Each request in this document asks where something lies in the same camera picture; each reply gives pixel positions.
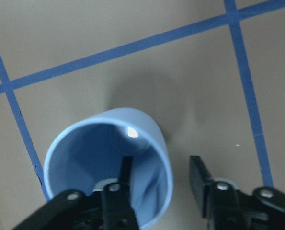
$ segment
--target blue plastic cup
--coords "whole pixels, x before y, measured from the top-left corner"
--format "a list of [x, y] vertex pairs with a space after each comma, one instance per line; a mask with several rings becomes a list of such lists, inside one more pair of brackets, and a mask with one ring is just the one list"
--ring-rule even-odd
[[117, 180], [123, 156], [134, 156], [131, 206], [140, 229], [148, 229], [168, 208], [173, 181], [163, 135], [156, 122], [137, 109], [109, 110], [62, 131], [45, 159], [49, 197], [67, 189], [91, 195]]

